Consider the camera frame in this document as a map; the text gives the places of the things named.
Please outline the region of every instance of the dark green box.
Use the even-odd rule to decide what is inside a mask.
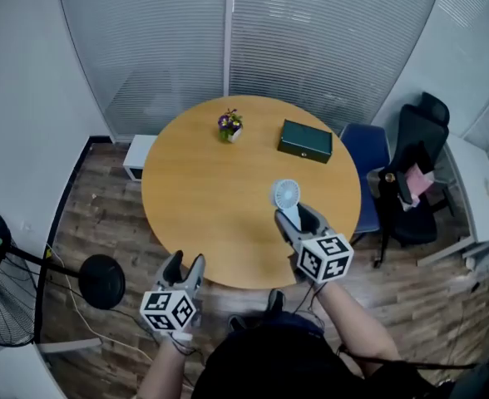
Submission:
[[[330,131],[285,120],[278,150],[325,164],[333,153],[333,138]]]

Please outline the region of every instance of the fan base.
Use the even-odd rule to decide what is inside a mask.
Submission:
[[[125,295],[125,274],[113,258],[95,254],[80,267],[78,288],[82,297],[94,308],[111,309]]]

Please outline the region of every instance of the window blind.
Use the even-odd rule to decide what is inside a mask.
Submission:
[[[223,92],[225,0],[62,0],[117,139],[157,134]]]
[[[230,94],[293,103],[340,131],[390,92],[435,0],[234,0]]]

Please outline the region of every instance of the baseboard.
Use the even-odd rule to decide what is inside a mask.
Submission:
[[[60,220],[62,219],[63,210],[65,209],[65,204],[67,203],[67,199],[69,198],[69,194],[71,193],[72,186],[74,185],[75,180],[77,179],[78,172],[82,167],[84,160],[91,149],[91,145],[95,143],[111,143],[111,139],[109,136],[90,136],[87,139],[84,148],[81,150],[80,156],[72,169],[72,173],[67,180],[67,184],[65,185],[65,189],[63,190],[62,197],[60,198],[60,202],[56,208],[56,213],[54,214],[54,219],[52,220],[51,229],[49,230],[47,237],[47,244],[53,245],[54,239],[56,238],[56,233],[58,231],[58,226],[60,224]],[[47,246],[45,246],[45,250],[43,251],[43,258],[47,257]],[[43,267],[39,280],[37,282],[37,302],[36,302],[36,319],[34,322],[34,342],[39,342],[41,330],[42,330],[42,299],[43,299],[43,290],[45,288],[45,279],[47,277],[47,268]]]

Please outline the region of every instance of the white handheld fan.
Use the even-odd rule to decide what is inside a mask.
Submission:
[[[278,207],[293,225],[302,230],[302,222],[298,214],[297,203],[300,201],[300,187],[296,180],[276,180],[270,190],[270,202]]]

